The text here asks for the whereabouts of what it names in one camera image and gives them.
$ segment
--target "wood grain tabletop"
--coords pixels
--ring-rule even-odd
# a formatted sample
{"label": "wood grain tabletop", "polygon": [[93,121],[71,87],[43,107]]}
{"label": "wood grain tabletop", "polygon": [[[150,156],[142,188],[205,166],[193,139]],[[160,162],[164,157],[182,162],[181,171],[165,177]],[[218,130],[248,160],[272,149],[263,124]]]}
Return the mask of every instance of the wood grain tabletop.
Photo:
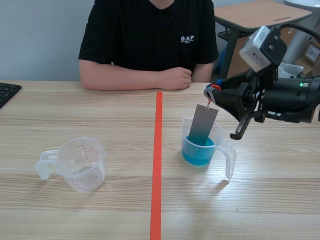
{"label": "wood grain tabletop", "polygon": [[312,13],[272,0],[255,0],[217,7],[214,9],[214,14],[219,21],[224,20],[244,28],[255,29],[299,21]]}
{"label": "wood grain tabletop", "polygon": [[[149,240],[156,90],[10,83],[22,90],[0,109],[0,240]],[[316,116],[312,124],[253,121],[234,141],[238,123],[221,110],[217,121],[237,152],[228,182],[221,153],[205,167],[180,153],[182,118],[207,103],[204,87],[163,93],[162,239],[319,240]],[[88,193],[35,170],[41,152],[77,137],[97,139],[108,153],[106,178]]]}

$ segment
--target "person's hand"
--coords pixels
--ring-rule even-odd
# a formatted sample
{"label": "person's hand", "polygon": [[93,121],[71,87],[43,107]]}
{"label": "person's hand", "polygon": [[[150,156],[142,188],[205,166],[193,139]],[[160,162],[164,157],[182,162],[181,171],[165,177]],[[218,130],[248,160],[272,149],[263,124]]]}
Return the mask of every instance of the person's hand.
{"label": "person's hand", "polygon": [[159,71],[156,75],[159,88],[164,90],[187,89],[192,83],[192,72],[182,67]]}

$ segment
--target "blue liquid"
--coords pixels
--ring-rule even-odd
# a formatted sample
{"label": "blue liquid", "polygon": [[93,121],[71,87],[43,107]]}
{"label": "blue liquid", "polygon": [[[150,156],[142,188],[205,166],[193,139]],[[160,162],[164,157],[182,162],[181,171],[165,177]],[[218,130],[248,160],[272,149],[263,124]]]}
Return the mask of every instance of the blue liquid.
{"label": "blue liquid", "polygon": [[214,142],[208,138],[205,147],[194,146],[185,139],[182,142],[182,156],[192,165],[203,166],[210,163],[215,153]]}

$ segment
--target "measuring cup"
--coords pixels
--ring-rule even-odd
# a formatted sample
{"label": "measuring cup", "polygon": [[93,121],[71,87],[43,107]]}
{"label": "measuring cup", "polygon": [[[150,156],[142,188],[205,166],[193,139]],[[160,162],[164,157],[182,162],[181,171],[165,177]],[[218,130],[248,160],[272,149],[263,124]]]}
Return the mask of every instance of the measuring cup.
{"label": "measuring cup", "polygon": [[75,190],[89,192],[99,187],[105,179],[106,156],[107,152],[97,140],[80,137],[67,142],[59,150],[41,153],[35,169],[42,180],[47,180],[50,176],[48,164],[52,164]]}
{"label": "measuring cup", "polygon": [[225,175],[230,180],[234,174],[237,153],[234,148],[224,140],[224,131],[218,123],[214,123],[208,140],[204,146],[196,145],[188,140],[193,117],[182,120],[182,155],[184,159],[196,166],[210,163],[216,150],[225,155]]}

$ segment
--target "measuring cup with blue liquid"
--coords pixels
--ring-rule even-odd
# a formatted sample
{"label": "measuring cup with blue liquid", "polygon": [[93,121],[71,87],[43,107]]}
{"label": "measuring cup with blue liquid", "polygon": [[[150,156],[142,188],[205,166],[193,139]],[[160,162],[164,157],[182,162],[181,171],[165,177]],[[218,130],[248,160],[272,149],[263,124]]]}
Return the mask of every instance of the measuring cup with blue liquid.
{"label": "measuring cup with blue liquid", "polygon": [[237,153],[224,140],[224,131],[218,123],[214,123],[205,145],[196,145],[188,140],[193,117],[182,120],[182,155],[192,165],[203,166],[209,164],[218,150],[225,155],[225,175],[230,180],[234,174]]}

